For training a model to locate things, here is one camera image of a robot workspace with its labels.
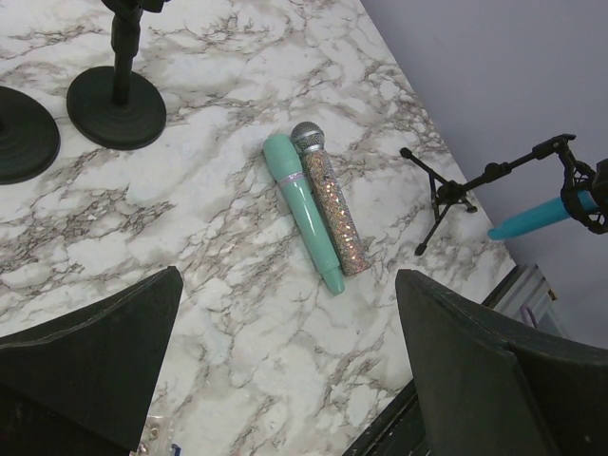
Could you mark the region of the blue microphone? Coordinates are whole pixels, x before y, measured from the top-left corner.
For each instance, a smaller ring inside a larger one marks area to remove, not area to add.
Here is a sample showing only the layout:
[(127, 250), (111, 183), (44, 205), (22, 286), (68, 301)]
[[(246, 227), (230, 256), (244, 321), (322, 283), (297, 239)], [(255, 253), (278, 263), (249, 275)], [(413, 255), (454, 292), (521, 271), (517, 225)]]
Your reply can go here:
[(572, 218), (562, 198), (557, 197), (506, 219), (497, 227), (490, 229), (487, 235), (492, 240), (516, 238)]

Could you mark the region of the black round-base stand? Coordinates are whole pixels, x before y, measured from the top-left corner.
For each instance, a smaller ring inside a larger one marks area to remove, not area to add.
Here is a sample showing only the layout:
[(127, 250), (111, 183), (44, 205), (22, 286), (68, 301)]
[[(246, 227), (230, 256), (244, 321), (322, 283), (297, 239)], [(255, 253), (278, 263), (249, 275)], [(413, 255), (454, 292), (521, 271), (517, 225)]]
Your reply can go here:
[(66, 110), (86, 138), (110, 149), (135, 150), (153, 143), (166, 125), (160, 92), (132, 70), (139, 51), (141, 18), (160, 13), (164, 0), (105, 1), (114, 13), (112, 66), (96, 66), (78, 75), (66, 94)]
[(1, 87), (1, 184), (28, 181), (47, 170), (61, 145), (57, 123), (27, 94)]

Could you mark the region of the glitter rhinestone microphone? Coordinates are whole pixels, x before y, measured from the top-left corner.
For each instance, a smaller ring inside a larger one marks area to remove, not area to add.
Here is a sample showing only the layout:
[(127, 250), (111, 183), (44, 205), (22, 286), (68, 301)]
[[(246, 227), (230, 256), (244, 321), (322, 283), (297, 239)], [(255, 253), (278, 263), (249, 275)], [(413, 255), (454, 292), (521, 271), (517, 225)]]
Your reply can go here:
[(325, 150), (324, 132), (316, 123), (302, 122), (292, 130), (291, 141), (303, 162), (344, 274), (354, 276), (368, 270), (371, 264)]

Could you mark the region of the mint green microphone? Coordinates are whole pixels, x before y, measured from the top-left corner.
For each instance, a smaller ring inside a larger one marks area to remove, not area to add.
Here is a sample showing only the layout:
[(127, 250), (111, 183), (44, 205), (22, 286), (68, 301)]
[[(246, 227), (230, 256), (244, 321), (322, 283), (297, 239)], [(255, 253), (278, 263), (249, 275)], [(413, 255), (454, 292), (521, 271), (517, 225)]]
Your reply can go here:
[(268, 169), (288, 203), (313, 264), (334, 295), (345, 291), (337, 254), (314, 202), (303, 165), (290, 138), (274, 134), (263, 143)]

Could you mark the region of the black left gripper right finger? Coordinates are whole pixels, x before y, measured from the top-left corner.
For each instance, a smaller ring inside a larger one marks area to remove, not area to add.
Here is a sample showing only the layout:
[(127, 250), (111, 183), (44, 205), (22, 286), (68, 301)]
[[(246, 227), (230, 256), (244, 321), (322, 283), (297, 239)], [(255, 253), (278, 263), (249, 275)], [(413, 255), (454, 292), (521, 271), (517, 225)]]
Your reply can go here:
[(434, 455), (604, 455), (607, 351), (547, 334), (414, 270), (395, 279)]

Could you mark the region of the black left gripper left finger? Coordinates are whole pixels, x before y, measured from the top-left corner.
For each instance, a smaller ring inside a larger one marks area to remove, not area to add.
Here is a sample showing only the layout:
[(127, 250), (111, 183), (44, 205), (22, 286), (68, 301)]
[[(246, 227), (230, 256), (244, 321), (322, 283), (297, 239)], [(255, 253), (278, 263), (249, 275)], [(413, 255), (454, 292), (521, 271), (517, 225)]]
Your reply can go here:
[(137, 450), (182, 288), (171, 266), (2, 337), (2, 450)]

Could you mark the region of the clear plastic screw box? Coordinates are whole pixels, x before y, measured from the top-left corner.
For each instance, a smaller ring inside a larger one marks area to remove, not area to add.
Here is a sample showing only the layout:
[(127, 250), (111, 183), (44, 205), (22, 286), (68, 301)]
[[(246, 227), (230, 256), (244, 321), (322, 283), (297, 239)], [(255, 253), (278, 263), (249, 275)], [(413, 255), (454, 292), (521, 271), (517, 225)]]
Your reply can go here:
[(174, 441), (174, 422), (169, 416), (148, 415), (142, 436), (133, 456), (181, 456), (182, 449)]

